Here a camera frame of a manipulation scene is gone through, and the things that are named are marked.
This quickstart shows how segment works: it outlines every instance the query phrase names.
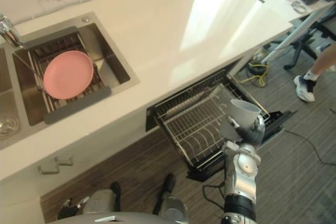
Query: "drain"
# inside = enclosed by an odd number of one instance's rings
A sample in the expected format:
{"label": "drain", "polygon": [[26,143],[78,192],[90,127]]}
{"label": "drain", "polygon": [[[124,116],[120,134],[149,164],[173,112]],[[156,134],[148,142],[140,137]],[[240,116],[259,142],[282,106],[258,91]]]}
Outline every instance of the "drain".
{"label": "drain", "polygon": [[18,119],[13,116],[0,118],[0,140],[13,135],[19,126]]}

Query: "dishwasher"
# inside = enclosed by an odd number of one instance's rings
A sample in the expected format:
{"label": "dishwasher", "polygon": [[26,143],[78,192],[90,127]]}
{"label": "dishwasher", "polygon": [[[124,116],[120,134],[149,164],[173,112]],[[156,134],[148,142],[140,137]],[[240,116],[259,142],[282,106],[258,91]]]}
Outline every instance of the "dishwasher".
{"label": "dishwasher", "polygon": [[188,167],[187,177],[200,182],[223,170],[226,137],[220,133],[226,104],[242,99],[261,108],[265,136],[261,147],[282,130],[292,112],[267,112],[228,74],[227,66],[147,109],[146,131],[157,125]]}

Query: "sneaker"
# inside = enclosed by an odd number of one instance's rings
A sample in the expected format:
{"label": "sneaker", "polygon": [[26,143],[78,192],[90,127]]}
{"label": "sneaker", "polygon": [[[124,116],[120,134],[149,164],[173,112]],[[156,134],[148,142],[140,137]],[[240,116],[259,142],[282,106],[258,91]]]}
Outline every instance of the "sneaker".
{"label": "sneaker", "polygon": [[296,95],[305,102],[315,101],[313,94],[313,88],[316,84],[316,81],[305,80],[303,76],[296,76],[294,78],[294,83],[296,85]]}

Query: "chair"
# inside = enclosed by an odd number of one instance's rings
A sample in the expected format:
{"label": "chair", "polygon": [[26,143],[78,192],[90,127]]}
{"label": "chair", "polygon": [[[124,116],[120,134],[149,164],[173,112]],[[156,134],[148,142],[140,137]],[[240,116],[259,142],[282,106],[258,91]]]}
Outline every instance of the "chair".
{"label": "chair", "polygon": [[[322,32],[321,35],[322,38],[330,37],[332,40],[336,41],[336,5],[334,5],[330,9],[327,15],[325,15],[319,21],[313,23],[306,33],[301,35],[299,38],[297,38],[294,42],[290,44],[291,46],[294,47],[295,53],[292,62],[288,65],[284,65],[283,68],[285,70],[289,70],[296,65],[299,56],[301,54],[301,51],[306,52],[314,60],[317,59],[316,53],[310,48],[309,44],[311,44],[314,41],[314,39],[312,39],[312,36],[318,30]],[[274,40],[271,42],[271,44],[280,44],[280,43],[281,41],[278,40]],[[268,49],[269,47],[270,44],[264,46],[265,49]]]}

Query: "wooden floor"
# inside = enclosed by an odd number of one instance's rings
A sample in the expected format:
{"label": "wooden floor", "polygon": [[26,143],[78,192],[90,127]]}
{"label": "wooden floor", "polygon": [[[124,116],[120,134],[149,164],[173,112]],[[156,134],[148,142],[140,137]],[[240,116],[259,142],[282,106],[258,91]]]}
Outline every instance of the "wooden floor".
{"label": "wooden floor", "polygon": [[[304,103],[295,94],[293,78],[306,72],[313,61],[303,53],[298,65],[284,71],[293,50],[270,63],[264,89],[244,87],[268,111],[297,113],[284,127],[307,137],[326,162],[336,163],[336,73],[325,73],[315,88],[316,102]],[[336,167],[319,162],[313,148],[300,137],[282,132],[259,150],[261,166],[257,177],[257,220],[261,224],[336,223]],[[164,177],[177,176],[174,195],[188,207],[192,224],[220,223],[222,211],[202,197],[202,184],[185,178],[186,167],[161,131],[119,152],[98,166],[41,198],[47,222],[69,197],[75,201],[95,190],[108,188],[117,180],[122,187],[122,210],[151,212]],[[223,173],[207,184],[219,184]],[[208,196],[223,204],[217,189]]]}

